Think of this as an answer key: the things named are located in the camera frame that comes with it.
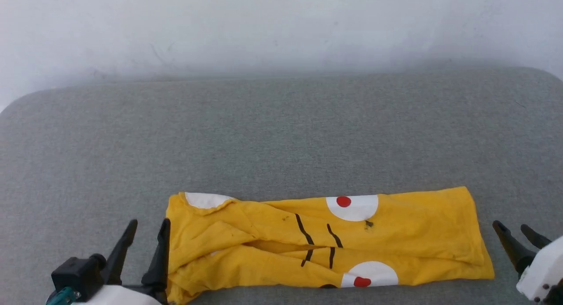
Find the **cartoon face print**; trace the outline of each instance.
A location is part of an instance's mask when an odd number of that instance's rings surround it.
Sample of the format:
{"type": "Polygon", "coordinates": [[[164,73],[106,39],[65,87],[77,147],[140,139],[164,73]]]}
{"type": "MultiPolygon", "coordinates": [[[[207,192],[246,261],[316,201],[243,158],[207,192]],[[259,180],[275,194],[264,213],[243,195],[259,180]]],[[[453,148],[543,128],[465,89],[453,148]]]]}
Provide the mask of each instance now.
{"type": "Polygon", "coordinates": [[[397,273],[392,267],[378,261],[367,261],[344,273],[340,287],[382,287],[397,284],[397,273]]]}
{"type": "Polygon", "coordinates": [[[326,205],[331,213],[345,221],[364,221],[377,211],[377,195],[327,197],[326,205]]]}

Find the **red dot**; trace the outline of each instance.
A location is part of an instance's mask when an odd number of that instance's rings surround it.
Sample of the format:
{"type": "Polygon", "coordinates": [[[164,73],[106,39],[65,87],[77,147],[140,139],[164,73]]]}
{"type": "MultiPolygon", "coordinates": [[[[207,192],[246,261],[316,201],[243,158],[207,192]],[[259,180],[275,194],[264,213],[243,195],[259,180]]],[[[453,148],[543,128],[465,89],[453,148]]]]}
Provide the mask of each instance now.
{"type": "Polygon", "coordinates": [[[370,279],[358,276],[354,280],[354,287],[368,287],[371,283],[372,281],[370,279]]]}
{"type": "Polygon", "coordinates": [[[339,196],[336,198],[336,203],[340,207],[348,207],[352,203],[352,200],[348,196],[339,196]]]}

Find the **white wall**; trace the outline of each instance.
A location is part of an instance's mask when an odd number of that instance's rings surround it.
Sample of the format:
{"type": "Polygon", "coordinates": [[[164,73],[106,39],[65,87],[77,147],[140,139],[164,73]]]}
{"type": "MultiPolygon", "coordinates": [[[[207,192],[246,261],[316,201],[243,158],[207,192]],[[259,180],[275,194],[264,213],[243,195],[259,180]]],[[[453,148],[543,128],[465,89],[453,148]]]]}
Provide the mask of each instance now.
{"type": "Polygon", "coordinates": [[[477,65],[563,77],[563,0],[0,0],[0,105],[78,84],[477,65]]]}

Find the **folded shirt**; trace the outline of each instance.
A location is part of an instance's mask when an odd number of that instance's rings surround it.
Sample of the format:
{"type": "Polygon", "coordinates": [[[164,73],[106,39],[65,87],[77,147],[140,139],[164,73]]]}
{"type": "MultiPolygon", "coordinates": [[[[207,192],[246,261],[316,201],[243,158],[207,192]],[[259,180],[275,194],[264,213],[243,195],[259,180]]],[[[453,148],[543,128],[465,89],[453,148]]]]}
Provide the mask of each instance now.
{"type": "Polygon", "coordinates": [[[170,197],[168,300],[252,285],[376,287],[493,279],[465,187],[300,200],[170,197]]]}

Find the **gray cushion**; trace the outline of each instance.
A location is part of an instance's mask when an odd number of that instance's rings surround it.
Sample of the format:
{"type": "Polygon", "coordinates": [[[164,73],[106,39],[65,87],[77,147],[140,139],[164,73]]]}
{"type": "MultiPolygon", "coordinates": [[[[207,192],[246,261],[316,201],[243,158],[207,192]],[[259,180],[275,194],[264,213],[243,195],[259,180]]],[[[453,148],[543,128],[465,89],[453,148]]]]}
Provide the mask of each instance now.
{"type": "Polygon", "coordinates": [[[491,227],[563,234],[563,83],[536,69],[97,85],[0,114],[0,303],[41,304],[68,257],[107,255],[131,218],[138,283],[168,197],[275,200],[466,185],[493,281],[237,287],[194,304],[527,304],[491,227]]]}

